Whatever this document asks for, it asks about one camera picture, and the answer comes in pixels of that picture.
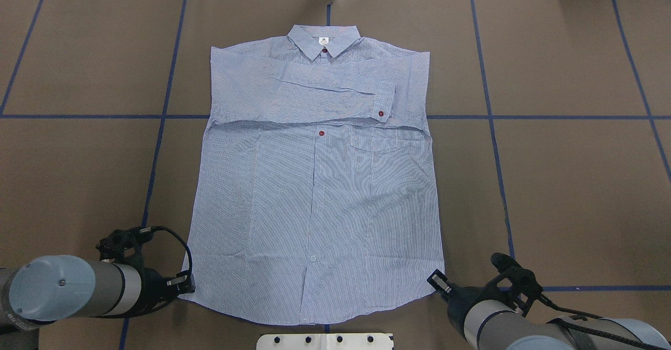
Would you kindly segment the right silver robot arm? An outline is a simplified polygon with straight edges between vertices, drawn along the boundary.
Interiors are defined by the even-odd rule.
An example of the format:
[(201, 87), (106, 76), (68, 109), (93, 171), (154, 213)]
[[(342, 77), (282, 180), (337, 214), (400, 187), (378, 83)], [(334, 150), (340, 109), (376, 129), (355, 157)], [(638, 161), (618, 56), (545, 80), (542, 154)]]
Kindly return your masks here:
[(559, 307), (520, 267), (481, 288), (462, 287), (439, 270), (427, 283), (445, 300), (451, 325), (472, 349), (669, 349), (669, 340), (646, 322)]

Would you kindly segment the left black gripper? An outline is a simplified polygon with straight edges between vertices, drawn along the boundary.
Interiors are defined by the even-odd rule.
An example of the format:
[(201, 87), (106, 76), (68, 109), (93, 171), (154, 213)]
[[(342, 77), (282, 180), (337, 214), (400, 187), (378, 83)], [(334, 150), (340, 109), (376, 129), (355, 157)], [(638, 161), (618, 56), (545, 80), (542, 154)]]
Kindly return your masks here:
[(171, 277), (164, 277), (151, 267), (144, 267), (142, 290), (137, 301), (137, 314), (149, 314), (170, 304), (177, 296), (194, 293), (195, 287), (191, 271), (181, 271)]

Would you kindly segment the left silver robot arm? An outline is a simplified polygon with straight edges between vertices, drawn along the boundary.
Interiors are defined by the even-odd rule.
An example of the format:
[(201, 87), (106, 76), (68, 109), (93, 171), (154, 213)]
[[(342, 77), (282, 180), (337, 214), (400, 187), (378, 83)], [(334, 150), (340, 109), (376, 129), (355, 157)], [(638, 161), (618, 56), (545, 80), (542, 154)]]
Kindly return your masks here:
[(140, 261), (45, 255), (1, 271), (2, 349), (38, 349), (40, 329), (69, 318), (144, 316), (193, 293), (191, 274), (166, 278)]

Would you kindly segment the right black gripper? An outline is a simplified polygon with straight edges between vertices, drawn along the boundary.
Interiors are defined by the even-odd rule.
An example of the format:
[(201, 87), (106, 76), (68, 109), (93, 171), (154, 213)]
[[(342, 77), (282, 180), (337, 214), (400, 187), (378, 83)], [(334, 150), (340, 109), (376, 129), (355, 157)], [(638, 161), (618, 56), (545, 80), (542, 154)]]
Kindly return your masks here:
[(451, 288), (446, 276), (435, 269), (427, 278), (427, 283), (439, 293), (448, 293), (448, 319), (456, 330), (462, 330), (468, 312), (479, 302), (496, 300), (496, 293), (491, 289), (477, 287)]

